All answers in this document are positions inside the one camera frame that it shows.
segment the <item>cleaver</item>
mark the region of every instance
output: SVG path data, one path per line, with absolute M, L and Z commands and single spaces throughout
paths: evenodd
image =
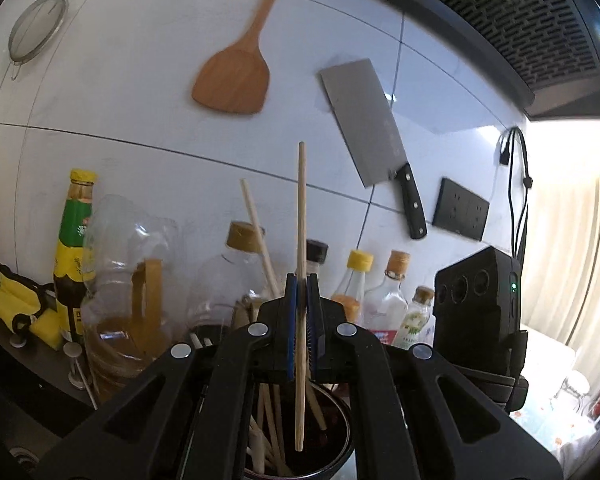
M 320 77 L 362 184 L 395 180 L 410 237 L 427 235 L 422 201 L 394 115 L 369 59 L 320 70 Z

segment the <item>power cord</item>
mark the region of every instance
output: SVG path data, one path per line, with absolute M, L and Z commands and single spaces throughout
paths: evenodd
M 523 177 L 522 177 L 522 185 L 525 188 L 525 197 L 522 203 L 522 209 L 520 210 L 520 217 L 518 218 L 518 223 L 516 224 L 515 220 L 515 212 L 513 208 L 513 198 L 511 195 L 512 183 L 513 183 L 513 163 L 514 163 L 514 153 L 516 148 L 516 137 L 518 137 L 520 142 L 520 148 L 522 150 L 522 163 L 523 163 Z M 518 256 L 518 244 L 520 241 L 520 228 L 522 227 L 522 221 L 525 218 L 526 210 L 528 209 L 528 195 L 529 190 L 533 186 L 533 179 L 529 175 L 529 161 L 528 155 L 526 152 L 526 141 L 525 135 L 522 130 L 513 126 L 509 129 L 509 133 L 507 135 L 507 141 L 504 146 L 504 149 L 500 152 L 500 164 L 503 166 L 509 167 L 509 212 L 511 214 L 511 254 L 513 257 Z

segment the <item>green bottle label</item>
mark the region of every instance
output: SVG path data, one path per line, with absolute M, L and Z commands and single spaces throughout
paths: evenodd
M 67 200 L 58 239 L 66 247 L 83 247 L 84 231 L 91 216 L 91 203 Z

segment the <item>black wall socket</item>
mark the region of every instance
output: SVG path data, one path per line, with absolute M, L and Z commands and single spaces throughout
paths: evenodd
M 473 240 L 482 240 L 489 202 L 448 178 L 442 179 L 433 225 Z

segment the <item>plastic bottle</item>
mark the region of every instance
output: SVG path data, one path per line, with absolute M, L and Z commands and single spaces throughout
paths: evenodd
M 400 324 L 398 333 L 394 339 L 394 346 L 409 349 L 416 343 L 433 343 L 433 330 L 436 326 L 436 318 L 433 316 L 431 301 L 435 292 L 426 286 L 419 286 L 413 295 L 411 303 L 407 307 L 407 313 Z
M 231 222 L 225 250 L 202 265 L 191 286 L 187 327 L 201 342 L 209 338 L 218 344 L 242 298 L 257 298 L 256 291 L 264 288 L 259 253 L 253 225 Z
M 91 217 L 97 175 L 93 171 L 71 170 L 70 178 L 58 234 L 54 288 L 62 336 L 67 341 L 82 342 L 80 304 L 86 293 L 82 275 L 84 231 Z
M 400 285 L 404 281 L 409 259 L 407 253 L 391 251 L 384 280 L 365 293 L 360 324 L 385 344 L 391 344 L 394 340 L 407 310 L 407 300 L 400 291 Z
M 374 256 L 364 251 L 352 250 L 347 260 L 347 270 L 331 299 L 341 303 L 347 321 L 358 322 L 365 295 L 365 275 L 371 270 Z

